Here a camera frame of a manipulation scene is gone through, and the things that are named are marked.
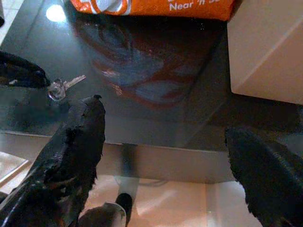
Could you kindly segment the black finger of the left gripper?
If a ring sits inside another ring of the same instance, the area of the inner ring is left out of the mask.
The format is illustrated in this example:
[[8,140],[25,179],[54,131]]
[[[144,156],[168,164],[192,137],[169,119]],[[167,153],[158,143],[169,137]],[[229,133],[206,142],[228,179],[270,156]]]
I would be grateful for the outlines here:
[[0,83],[50,83],[50,80],[38,65],[0,51]]
[[8,86],[8,87],[29,87],[29,88],[44,88],[49,86],[48,80],[43,81],[21,81],[21,80],[7,80],[7,79],[0,79],[1,86]]

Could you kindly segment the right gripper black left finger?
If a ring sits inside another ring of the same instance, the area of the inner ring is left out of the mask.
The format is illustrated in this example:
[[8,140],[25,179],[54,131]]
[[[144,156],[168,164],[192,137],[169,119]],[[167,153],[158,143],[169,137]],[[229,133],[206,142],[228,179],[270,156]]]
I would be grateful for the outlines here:
[[105,142],[100,95],[75,102],[22,182],[0,202],[0,227],[78,227]]

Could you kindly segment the robot's grey and black foot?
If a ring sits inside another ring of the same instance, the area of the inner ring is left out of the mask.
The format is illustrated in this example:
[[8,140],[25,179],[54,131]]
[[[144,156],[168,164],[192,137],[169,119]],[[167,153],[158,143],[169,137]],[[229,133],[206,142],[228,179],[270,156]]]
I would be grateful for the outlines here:
[[77,227],[127,227],[132,214],[133,199],[127,193],[119,194],[115,202],[87,210]]

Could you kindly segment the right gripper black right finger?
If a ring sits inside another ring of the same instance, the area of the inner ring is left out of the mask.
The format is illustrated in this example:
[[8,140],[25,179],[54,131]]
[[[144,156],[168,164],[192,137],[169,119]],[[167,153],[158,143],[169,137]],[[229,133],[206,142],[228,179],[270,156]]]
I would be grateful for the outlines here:
[[303,158],[245,128],[227,128],[230,169],[262,227],[303,227]]

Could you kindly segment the silver keys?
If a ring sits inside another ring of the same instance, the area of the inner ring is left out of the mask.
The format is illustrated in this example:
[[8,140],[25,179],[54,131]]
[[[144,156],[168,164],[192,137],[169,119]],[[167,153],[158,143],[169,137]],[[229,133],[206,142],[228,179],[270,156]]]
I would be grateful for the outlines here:
[[56,79],[48,87],[48,97],[56,102],[63,100],[66,97],[66,91],[77,83],[83,81],[85,78],[85,75],[81,75],[73,78],[71,81],[62,81],[61,79]]

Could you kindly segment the white box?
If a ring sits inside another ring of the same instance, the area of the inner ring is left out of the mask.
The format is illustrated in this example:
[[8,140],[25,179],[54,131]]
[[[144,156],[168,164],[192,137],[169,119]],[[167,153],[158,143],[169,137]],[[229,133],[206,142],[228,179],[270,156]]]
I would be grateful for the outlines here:
[[233,93],[303,105],[303,0],[236,0],[227,30]]

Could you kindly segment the orange printed snack bag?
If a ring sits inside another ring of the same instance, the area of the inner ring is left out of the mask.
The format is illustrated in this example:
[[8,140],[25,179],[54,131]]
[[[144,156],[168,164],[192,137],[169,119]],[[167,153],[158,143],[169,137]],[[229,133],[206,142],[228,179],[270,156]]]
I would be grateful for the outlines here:
[[88,14],[197,17],[227,21],[236,0],[69,0]]

